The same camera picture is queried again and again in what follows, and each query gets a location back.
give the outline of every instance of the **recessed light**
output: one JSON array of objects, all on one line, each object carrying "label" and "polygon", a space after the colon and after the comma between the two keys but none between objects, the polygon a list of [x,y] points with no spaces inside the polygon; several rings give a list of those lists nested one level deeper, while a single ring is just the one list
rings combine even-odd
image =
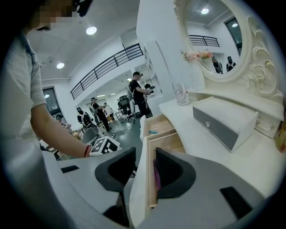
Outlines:
[{"label": "recessed light", "polygon": [[202,14],[207,14],[208,12],[209,12],[209,9],[208,9],[208,8],[202,9]]},{"label": "recessed light", "polygon": [[64,63],[59,63],[58,65],[57,65],[57,68],[58,69],[61,69],[61,68],[63,68],[64,67]]},{"label": "recessed light", "polygon": [[93,34],[96,33],[96,31],[97,31],[97,28],[94,27],[94,26],[91,26],[91,27],[89,27],[89,28],[86,30],[86,33],[87,33],[88,35],[93,35]]}]

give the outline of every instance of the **black railing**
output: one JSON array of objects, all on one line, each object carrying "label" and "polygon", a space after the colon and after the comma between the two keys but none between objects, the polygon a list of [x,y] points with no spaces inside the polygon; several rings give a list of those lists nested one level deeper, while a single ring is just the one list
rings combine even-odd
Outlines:
[{"label": "black railing", "polygon": [[109,73],[111,70],[117,68],[121,64],[130,61],[136,57],[142,56],[143,52],[139,44],[132,45],[119,53],[109,57],[101,64],[97,65],[91,70],[72,90],[71,95],[75,100],[84,90],[86,90],[91,84]]},{"label": "black railing", "polygon": [[199,36],[199,35],[189,35],[192,45],[203,45],[203,46],[215,46],[219,47],[217,38]]}]

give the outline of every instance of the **small fan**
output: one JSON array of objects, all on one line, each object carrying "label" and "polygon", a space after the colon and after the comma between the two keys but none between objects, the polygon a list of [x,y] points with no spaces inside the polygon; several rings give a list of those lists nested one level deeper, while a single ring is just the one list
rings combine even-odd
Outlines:
[{"label": "small fan", "polygon": [[175,86],[175,97],[177,99],[177,103],[181,106],[185,106],[189,104],[189,94],[188,91],[186,91],[183,84],[176,84]]}]

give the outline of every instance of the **window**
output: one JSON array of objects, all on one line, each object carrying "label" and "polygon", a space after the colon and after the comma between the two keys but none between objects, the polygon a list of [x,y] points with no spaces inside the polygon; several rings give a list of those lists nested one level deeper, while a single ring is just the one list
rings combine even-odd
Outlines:
[{"label": "window", "polygon": [[44,96],[46,99],[46,106],[48,108],[48,111],[51,115],[54,115],[56,113],[60,112],[59,104],[57,101],[57,98],[55,96],[55,91],[53,88],[44,89]]},{"label": "window", "polygon": [[225,23],[225,25],[228,28],[228,31],[232,35],[232,38],[236,44],[237,50],[239,55],[241,54],[242,49],[242,35],[240,31],[240,25],[238,24],[238,21],[236,18],[233,18]]}]

